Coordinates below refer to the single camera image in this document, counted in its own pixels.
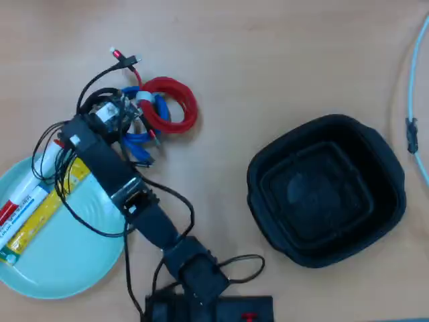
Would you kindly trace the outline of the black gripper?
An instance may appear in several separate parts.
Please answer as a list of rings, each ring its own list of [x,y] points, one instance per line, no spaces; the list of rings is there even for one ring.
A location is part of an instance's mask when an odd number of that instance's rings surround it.
[[[139,117],[139,109],[128,97],[121,96],[115,103],[103,101],[98,105],[84,105],[80,108],[80,114],[95,133],[116,135],[118,131],[128,132],[133,117]]]

